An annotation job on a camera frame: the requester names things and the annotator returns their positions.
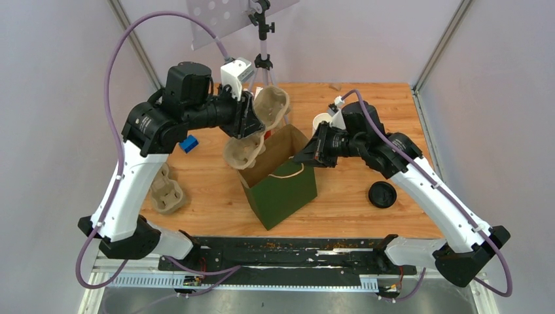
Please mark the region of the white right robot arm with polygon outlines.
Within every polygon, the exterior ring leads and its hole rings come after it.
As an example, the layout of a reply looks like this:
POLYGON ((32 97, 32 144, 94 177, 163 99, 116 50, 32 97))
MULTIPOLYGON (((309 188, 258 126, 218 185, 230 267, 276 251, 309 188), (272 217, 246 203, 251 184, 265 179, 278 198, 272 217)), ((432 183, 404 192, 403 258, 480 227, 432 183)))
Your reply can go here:
POLYGON ((509 231, 490 226, 462 204, 407 135, 385 130, 374 106, 353 102, 337 115, 344 125, 319 123, 293 162, 335 167, 339 158, 361 158, 404 190, 443 235, 436 240, 388 235, 373 256, 376 269, 390 273, 398 266, 432 268, 451 284, 466 287, 510 239, 509 231))

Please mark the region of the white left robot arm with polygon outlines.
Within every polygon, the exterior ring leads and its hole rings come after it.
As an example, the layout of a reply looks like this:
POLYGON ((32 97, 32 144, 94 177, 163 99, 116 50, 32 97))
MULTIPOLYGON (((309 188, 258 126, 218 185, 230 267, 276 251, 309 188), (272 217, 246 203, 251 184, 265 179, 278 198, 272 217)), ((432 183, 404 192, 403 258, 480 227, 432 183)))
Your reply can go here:
POLYGON ((199 265, 201 254, 192 239, 149 222, 141 206, 156 174, 189 131, 220 128, 243 139, 264 129, 253 95, 243 89, 254 73, 250 61, 238 58, 221 67, 221 84, 215 86, 209 67, 185 61, 169 69, 164 88, 130 111, 117 134, 124 157, 112 183, 98 210, 78 222, 85 235, 99 239, 106 257, 139 260, 159 254, 174 258, 184 270, 199 265))

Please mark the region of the cardboard cup carrier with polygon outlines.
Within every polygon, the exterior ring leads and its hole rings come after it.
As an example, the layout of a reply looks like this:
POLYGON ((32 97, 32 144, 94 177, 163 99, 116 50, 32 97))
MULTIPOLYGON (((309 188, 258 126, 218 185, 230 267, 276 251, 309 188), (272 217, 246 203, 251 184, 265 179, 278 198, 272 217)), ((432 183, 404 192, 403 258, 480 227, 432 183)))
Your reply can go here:
POLYGON ((280 120, 290 111, 289 94, 276 86, 267 86, 254 96, 245 91, 247 108, 241 117, 240 134, 230 136, 223 150, 225 162, 234 169, 253 167, 259 154, 265 151, 264 135, 279 126, 280 120))

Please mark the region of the green paper bag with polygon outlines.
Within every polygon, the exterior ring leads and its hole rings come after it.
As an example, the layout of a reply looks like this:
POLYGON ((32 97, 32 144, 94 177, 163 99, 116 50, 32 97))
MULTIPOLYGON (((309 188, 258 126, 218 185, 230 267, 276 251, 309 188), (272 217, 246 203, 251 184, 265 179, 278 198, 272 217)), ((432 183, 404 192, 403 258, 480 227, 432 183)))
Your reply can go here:
POLYGON ((308 138, 288 124, 269 136, 255 165, 238 171, 251 210, 271 230, 317 197, 315 171, 293 162, 308 138))

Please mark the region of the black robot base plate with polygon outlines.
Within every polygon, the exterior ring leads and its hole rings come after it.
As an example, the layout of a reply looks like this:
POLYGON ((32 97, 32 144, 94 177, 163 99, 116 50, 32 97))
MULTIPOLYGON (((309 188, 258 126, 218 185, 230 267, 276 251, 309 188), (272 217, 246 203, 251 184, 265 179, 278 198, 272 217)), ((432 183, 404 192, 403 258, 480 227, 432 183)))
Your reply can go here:
POLYGON ((240 287, 356 287, 360 277, 415 275, 414 266, 387 261, 377 238, 197 237, 180 264, 208 271, 204 283, 219 280, 216 271, 239 265, 225 281, 240 287))

